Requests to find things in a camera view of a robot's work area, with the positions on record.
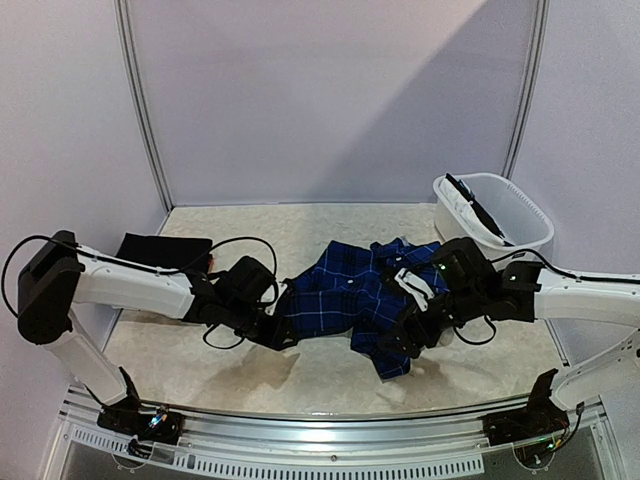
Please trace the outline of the black t-shirt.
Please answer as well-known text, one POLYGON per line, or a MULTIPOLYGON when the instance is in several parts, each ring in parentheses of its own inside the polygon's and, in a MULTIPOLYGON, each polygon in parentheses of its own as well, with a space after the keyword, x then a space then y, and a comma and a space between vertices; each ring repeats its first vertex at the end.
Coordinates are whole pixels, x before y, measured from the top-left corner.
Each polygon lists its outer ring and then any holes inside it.
POLYGON ((126 233, 115 257, 151 267, 208 273, 213 241, 207 238, 126 233))

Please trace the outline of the blue plaid shirt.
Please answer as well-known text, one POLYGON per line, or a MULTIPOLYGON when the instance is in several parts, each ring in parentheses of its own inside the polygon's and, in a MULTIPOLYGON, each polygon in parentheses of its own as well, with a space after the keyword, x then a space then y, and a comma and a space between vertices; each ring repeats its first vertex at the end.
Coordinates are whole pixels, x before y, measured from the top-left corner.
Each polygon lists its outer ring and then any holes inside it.
POLYGON ((369 248, 331 241, 314 265, 287 279, 276 314, 288 319, 301 340, 349 332, 350 348, 369 358, 382 380, 407 374, 410 357, 381 350, 377 342, 399 319, 413 297, 395 282, 402 269, 433 293, 446 285, 431 260, 437 241, 414 245, 402 238, 369 248))

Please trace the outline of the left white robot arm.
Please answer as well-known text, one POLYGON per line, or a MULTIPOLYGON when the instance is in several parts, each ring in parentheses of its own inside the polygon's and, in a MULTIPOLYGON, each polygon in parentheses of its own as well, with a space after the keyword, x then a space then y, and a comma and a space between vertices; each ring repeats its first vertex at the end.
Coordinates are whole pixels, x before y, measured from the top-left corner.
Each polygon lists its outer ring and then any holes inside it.
POLYGON ((240 341, 274 351, 298 342, 290 321, 276 312, 285 290, 276 268, 266 268, 253 257, 244 256, 225 271, 207 272, 200 265, 210 260, 217 244, 181 267, 165 268, 105 255, 77 243, 67 230, 31 235, 18 245, 34 241, 43 246, 18 275, 17 300, 4 296, 4 304, 22 338, 60 360, 128 434, 148 426, 148 412, 128 374, 78 323, 73 305, 147 311, 202 324, 209 331, 223 325, 240 341))

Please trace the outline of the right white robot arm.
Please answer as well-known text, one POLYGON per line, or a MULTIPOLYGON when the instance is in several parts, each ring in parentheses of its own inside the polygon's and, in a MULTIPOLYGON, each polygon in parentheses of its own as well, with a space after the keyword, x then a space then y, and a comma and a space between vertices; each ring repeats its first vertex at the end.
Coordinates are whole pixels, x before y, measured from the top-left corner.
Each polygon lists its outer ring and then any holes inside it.
MULTIPOLYGON (((529 323, 568 318, 639 327, 636 275, 563 271, 541 254, 528 261, 510 252, 499 261, 503 269, 469 237, 445 242, 432 258, 448 288, 438 295, 406 282, 405 271, 399 271, 397 283, 414 300, 381 336, 380 349, 416 358, 433 347, 444 330, 478 318, 529 323)), ((539 376, 533 390, 542 397, 518 412, 517 427, 524 435, 537 436, 554 422, 555 407, 571 410, 638 378, 639 334, 633 332, 564 374, 539 376)))

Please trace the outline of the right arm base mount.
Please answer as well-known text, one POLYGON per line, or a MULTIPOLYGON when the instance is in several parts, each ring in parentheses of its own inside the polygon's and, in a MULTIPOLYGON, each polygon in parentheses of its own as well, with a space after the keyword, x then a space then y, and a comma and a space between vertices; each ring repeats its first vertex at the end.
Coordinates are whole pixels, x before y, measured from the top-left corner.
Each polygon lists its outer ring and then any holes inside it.
POLYGON ((577 418, 574 429, 570 430, 567 411, 551 400, 551 385, 558 372, 557 368, 553 368, 538 376, 524 407, 481 417, 484 435, 491 446, 542 436, 548 438, 543 451, 552 453, 575 435, 585 404, 581 402, 576 405, 577 418))

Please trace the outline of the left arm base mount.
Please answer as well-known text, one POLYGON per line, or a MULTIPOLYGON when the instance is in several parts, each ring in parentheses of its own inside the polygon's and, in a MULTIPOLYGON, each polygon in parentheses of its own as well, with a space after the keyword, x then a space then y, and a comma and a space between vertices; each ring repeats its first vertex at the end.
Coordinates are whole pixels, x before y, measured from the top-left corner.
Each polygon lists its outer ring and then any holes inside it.
POLYGON ((183 432, 185 416, 167 406, 151 407, 151 411, 145 413, 131 377, 122 367, 119 371, 126 387, 123 399, 108 405, 92 394, 101 405, 97 425, 116 433, 136 436, 139 441, 177 445, 183 432))

